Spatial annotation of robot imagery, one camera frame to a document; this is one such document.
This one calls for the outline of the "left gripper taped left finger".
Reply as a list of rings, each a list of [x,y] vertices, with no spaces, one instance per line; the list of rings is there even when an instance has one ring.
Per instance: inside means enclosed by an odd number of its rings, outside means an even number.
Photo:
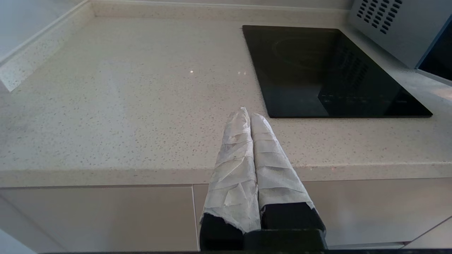
[[[201,251],[242,250],[244,235],[261,229],[251,122],[244,107],[226,122],[200,226]]]

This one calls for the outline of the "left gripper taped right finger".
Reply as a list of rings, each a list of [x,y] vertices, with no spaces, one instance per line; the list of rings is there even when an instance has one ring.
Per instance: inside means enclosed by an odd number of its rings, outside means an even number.
[[[263,228],[318,230],[325,237],[326,226],[271,125],[260,114],[250,120]]]

